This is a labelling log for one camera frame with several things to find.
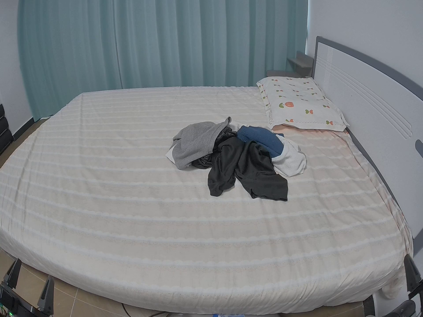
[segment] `blue sweater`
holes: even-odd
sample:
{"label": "blue sweater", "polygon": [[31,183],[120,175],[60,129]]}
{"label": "blue sweater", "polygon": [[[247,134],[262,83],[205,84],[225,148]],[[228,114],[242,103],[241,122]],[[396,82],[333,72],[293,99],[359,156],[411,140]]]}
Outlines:
{"label": "blue sweater", "polygon": [[282,142],[276,137],[276,134],[266,128],[246,127],[243,125],[236,133],[236,136],[244,142],[256,141],[261,144],[270,153],[270,157],[272,158],[282,154]]}

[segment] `pile of clothes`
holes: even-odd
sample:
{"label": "pile of clothes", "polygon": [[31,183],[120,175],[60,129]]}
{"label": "pile of clothes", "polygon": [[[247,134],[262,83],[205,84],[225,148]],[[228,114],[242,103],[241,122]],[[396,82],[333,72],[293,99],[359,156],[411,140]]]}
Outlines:
{"label": "pile of clothes", "polygon": [[238,179],[252,198],[287,201],[288,182],[282,175],[300,174],[306,163],[298,145],[262,127],[243,125],[235,131],[230,122],[228,117],[218,124],[188,125],[174,136],[166,156],[180,170],[211,167],[207,183],[212,196]]}

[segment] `tile floor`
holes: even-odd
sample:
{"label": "tile floor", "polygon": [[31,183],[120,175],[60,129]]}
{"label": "tile floor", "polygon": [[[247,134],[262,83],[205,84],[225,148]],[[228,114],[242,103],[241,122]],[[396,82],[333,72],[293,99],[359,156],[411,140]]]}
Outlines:
{"label": "tile floor", "polygon": [[[0,156],[0,167],[24,140],[45,120],[33,124],[21,137],[13,142]],[[0,280],[13,263],[13,256],[0,249]],[[22,265],[16,292],[29,303],[37,306],[47,274],[28,265]],[[78,289],[60,279],[55,279],[54,317],[127,317],[122,304]],[[131,317],[147,317],[157,311],[125,305]],[[363,303],[347,303],[339,306],[322,306],[313,311],[298,314],[280,314],[281,317],[363,317]]]}

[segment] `teal curtain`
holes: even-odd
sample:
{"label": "teal curtain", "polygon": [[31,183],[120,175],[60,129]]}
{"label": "teal curtain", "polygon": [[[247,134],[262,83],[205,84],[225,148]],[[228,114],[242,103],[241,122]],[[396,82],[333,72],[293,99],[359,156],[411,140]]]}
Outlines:
{"label": "teal curtain", "polygon": [[304,51],[308,0],[20,0],[34,118],[81,92],[251,86]]}
{"label": "teal curtain", "polygon": [[19,0],[18,44],[35,120],[82,92],[122,88],[113,0]]}

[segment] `gray sweater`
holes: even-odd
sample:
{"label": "gray sweater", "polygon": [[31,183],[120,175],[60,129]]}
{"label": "gray sweater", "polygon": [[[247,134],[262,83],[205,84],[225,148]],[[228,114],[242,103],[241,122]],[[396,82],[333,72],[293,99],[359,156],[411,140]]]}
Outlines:
{"label": "gray sweater", "polygon": [[178,169],[186,168],[192,161],[213,152],[214,141],[219,133],[230,123],[230,116],[215,124],[206,121],[194,123],[181,129],[173,137],[172,157]]}

